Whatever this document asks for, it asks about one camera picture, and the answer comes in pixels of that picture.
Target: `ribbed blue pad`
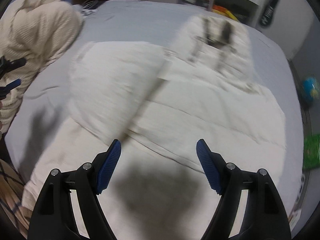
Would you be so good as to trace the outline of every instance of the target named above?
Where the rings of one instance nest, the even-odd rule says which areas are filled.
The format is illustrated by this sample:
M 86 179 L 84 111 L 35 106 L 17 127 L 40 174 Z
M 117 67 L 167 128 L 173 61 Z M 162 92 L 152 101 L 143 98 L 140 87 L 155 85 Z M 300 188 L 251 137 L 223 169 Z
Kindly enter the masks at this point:
M 210 153 L 208 152 L 202 141 L 197 142 L 196 151 L 210 187 L 214 189 L 218 194 L 221 194 L 222 187 L 220 183 L 220 174 L 212 159 L 210 158 Z
M 121 154 L 121 143 L 117 141 L 112 150 L 110 151 L 104 164 L 101 166 L 97 177 L 97 193 L 101 194 L 102 190 L 106 189 L 109 185 L 113 171 L 116 168 Z

